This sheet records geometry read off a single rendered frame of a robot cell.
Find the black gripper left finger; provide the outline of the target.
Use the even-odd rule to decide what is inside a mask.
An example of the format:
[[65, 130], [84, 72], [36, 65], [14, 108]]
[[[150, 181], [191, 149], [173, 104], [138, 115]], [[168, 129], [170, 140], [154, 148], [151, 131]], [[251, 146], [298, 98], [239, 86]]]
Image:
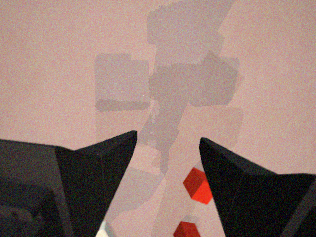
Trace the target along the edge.
[[0, 181], [50, 188], [65, 236], [96, 237], [136, 143], [136, 130], [78, 150], [0, 139]]

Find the red cube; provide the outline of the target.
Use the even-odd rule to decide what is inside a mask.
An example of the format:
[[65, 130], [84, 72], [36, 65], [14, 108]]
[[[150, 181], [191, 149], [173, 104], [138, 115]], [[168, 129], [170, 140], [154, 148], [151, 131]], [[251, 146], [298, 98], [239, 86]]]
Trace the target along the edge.
[[174, 237], [201, 237], [195, 223], [181, 221], [178, 225]]
[[183, 185], [194, 200], [208, 204], [213, 198], [205, 173], [194, 167], [184, 180]]

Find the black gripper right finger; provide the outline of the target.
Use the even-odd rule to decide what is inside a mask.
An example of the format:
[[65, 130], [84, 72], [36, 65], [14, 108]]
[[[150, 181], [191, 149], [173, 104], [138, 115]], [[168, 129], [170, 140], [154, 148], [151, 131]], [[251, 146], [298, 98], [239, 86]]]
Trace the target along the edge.
[[204, 137], [199, 151], [225, 237], [292, 237], [316, 207], [316, 174], [277, 174]]

